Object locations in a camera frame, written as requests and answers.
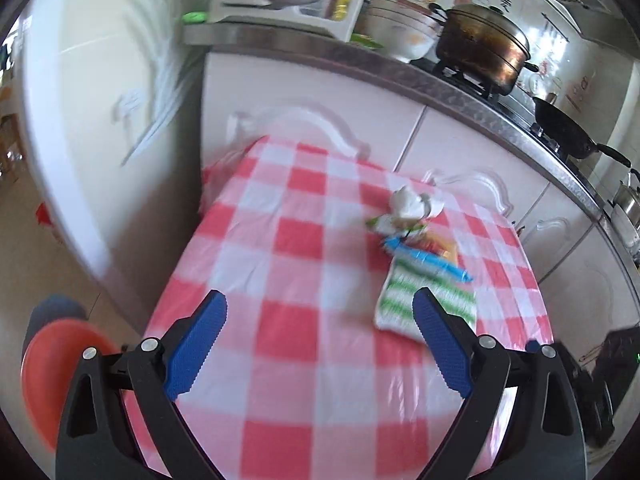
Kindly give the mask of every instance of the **dish rack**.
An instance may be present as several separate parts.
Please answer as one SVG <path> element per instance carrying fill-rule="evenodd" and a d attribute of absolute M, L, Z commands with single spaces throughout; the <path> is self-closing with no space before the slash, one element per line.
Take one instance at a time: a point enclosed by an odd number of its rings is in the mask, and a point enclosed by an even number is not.
<path fill-rule="evenodd" d="M 364 0 L 351 0 L 343 20 L 319 18 L 305 14 L 308 6 L 283 9 L 270 8 L 270 0 L 212 0 L 209 22 L 249 22 L 280 25 L 333 36 L 336 40 L 349 41 Z"/>

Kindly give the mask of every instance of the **green striped cloth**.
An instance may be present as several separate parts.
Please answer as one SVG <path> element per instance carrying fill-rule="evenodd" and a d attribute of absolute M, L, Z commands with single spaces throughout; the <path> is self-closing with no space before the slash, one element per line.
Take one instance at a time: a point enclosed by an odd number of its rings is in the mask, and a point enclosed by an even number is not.
<path fill-rule="evenodd" d="M 376 305 L 376 326 L 391 330 L 412 339 L 424 342 L 414 321 L 414 294 L 428 286 L 433 295 L 449 314 L 460 316 L 472 330 L 476 330 L 478 310 L 472 292 L 457 288 L 453 283 L 418 272 L 402 260 L 394 258 L 386 277 L 382 293 Z"/>

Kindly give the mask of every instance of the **white bowl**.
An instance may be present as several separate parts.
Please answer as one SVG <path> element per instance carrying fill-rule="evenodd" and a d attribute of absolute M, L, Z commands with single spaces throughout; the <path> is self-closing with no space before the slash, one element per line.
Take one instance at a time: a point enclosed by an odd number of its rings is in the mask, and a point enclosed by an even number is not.
<path fill-rule="evenodd" d="M 427 34 L 428 36 L 437 36 L 437 32 L 434 28 L 429 28 L 429 25 L 423 22 L 419 22 L 418 20 L 414 20 L 413 18 L 409 18 L 404 14 L 400 14 L 399 12 L 393 12 L 392 10 L 385 9 L 367 9 L 367 16 L 380 16 L 380 18 L 386 18 L 388 20 L 392 20 L 394 22 L 402 23 L 407 27 L 413 27 L 421 32 Z"/>
<path fill-rule="evenodd" d="M 634 228 L 631 220 L 618 204 L 616 204 L 611 213 L 611 224 L 629 254 L 632 256 L 636 254 L 640 249 L 640 235 L 638 235 L 638 231 Z"/>
<path fill-rule="evenodd" d="M 367 9 L 384 9 L 390 10 L 391 12 L 398 12 L 399 14 L 413 18 L 414 20 L 426 25 L 429 25 L 430 22 L 435 23 L 427 14 L 423 14 L 418 10 L 399 4 L 393 0 L 372 0 L 367 6 Z"/>
<path fill-rule="evenodd" d="M 424 57 L 435 43 L 422 31 L 381 16 L 367 15 L 366 33 L 383 46 L 382 54 L 403 63 Z"/>

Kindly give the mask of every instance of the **pan handle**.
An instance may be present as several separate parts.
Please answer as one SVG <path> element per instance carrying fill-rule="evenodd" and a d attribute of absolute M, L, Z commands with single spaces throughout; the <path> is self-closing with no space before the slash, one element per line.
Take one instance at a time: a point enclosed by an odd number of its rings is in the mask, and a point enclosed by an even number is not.
<path fill-rule="evenodd" d="M 427 7 L 431 12 L 437 12 L 441 18 L 447 19 L 447 11 L 441 5 L 431 2 Z"/>
<path fill-rule="evenodd" d="M 631 161 L 628 158 L 626 158 L 626 156 L 624 156 L 622 153 L 620 153 L 618 150 L 614 150 L 613 148 L 610 148 L 606 144 L 596 144 L 596 147 L 599 152 L 602 152 L 605 155 L 610 156 L 613 160 L 618 161 L 620 164 L 623 164 L 624 166 L 631 168 Z"/>

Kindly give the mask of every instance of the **cabinet door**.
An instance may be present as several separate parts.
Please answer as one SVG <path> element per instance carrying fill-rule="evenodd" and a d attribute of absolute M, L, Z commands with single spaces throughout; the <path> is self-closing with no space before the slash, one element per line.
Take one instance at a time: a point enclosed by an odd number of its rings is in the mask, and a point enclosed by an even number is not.
<path fill-rule="evenodd" d="M 540 283 L 554 339 L 580 360 L 611 330 L 640 322 L 636 294 L 606 235 L 594 226 Z"/>
<path fill-rule="evenodd" d="M 430 108 L 399 172 L 469 196 L 517 224 L 547 180 L 483 134 Z"/>
<path fill-rule="evenodd" d="M 549 184 L 520 221 L 520 242 L 538 281 L 578 243 L 591 219 L 557 187 Z"/>
<path fill-rule="evenodd" d="M 236 54 L 207 55 L 202 160 L 272 135 L 394 170 L 424 105 L 308 66 Z"/>

